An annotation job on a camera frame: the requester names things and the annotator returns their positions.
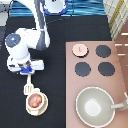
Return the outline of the white gripper body blue ring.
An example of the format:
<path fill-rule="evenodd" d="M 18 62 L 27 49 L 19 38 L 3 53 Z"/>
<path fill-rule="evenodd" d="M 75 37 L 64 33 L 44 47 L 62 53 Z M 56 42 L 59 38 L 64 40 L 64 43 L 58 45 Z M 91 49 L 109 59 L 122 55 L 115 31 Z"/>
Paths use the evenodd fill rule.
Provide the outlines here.
<path fill-rule="evenodd" d="M 21 75 L 34 74 L 36 71 L 44 70 L 43 60 L 28 60 L 18 64 L 12 57 L 7 59 L 7 67 L 11 72 L 19 72 Z"/>

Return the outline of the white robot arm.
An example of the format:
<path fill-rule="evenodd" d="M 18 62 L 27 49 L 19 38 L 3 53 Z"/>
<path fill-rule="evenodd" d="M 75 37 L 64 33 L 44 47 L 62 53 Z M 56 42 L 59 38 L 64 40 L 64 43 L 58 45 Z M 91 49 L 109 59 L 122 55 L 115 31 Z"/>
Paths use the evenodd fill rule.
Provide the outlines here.
<path fill-rule="evenodd" d="M 7 67 L 11 72 L 22 75 L 33 74 L 44 69 L 42 60 L 31 58 L 29 48 L 43 51 L 50 45 L 42 0 L 17 0 L 28 7 L 33 13 L 36 27 L 19 28 L 5 38 L 5 46 L 9 52 Z"/>

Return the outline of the blue white robot base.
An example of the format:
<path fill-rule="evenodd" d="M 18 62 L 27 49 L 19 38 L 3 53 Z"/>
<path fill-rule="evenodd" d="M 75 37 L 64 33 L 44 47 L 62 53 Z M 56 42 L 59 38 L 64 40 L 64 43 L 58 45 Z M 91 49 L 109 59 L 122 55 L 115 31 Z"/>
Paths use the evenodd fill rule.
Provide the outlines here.
<path fill-rule="evenodd" d="M 47 15 L 61 15 L 66 10 L 66 0 L 44 0 L 44 11 Z"/>

